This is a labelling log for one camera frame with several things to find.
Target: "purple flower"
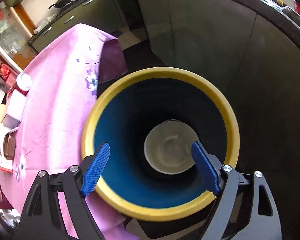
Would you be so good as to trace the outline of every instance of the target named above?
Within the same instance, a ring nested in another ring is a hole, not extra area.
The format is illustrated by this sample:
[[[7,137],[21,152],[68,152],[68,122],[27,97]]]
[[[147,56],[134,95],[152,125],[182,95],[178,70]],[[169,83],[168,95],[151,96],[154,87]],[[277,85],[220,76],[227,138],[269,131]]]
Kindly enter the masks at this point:
[[[90,90],[91,94],[95,96],[97,94],[98,87],[98,78],[96,75],[96,71],[92,71],[91,69],[87,70],[88,75],[85,76],[87,81],[87,88]]]

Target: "pink tablecloth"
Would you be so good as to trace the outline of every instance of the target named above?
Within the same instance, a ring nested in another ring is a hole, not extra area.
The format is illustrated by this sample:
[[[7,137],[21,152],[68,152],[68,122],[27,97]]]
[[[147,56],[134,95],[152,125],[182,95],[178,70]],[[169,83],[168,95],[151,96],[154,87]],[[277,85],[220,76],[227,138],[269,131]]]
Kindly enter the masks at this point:
[[[118,40],[83,24],[59,36],[25,69],[33,83],[16,134],[13,174],[0,171],[2,191],[20,213],[40,170],[55,174],[80,164],[82,129],[96,100],[98,79],[100,83],[126,71]],[[95,192],[86,201],[106,239],[138,239]],[[63,193],[59,202],[67,231],[76,237]]]

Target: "bucket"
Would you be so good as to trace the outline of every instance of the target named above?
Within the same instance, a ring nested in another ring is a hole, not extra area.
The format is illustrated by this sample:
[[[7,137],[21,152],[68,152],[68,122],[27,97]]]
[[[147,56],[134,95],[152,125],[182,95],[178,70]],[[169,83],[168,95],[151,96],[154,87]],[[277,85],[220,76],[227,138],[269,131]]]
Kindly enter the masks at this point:
[[[192,72],[149,68],[112,84],[93,106],[82,135],[82,158],[98,145],[110,145],[110,158],[96,192],[118,211],[141,220],[170,221],[192,215],[215,197],[205,189],[195,167],[162,174],[145,160],[149,132],[166,120],[194,129],[203,146],[235,167],[239,129],[224,95]]]

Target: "white bowl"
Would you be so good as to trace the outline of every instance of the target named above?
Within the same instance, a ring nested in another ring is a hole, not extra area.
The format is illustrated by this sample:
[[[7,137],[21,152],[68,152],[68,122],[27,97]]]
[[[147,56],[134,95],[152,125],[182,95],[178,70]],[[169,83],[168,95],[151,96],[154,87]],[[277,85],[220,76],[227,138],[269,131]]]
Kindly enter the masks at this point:
[[[147,162],[164,174],[179,174],[194,165],[191,145],[199,140],[196,132],[178,120],[167,120],[147,135],[144,152]]]

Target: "white box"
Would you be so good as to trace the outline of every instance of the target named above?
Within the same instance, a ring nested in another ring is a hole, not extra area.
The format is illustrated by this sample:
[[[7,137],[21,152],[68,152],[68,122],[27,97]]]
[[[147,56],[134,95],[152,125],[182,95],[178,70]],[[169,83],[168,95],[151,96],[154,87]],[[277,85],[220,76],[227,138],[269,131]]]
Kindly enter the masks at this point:
[[[7,100],[6,111],[2,123],[11,129],[17,127],[22,120],[25,105],[26,96],[16,89],[13,90],[12,95]]]

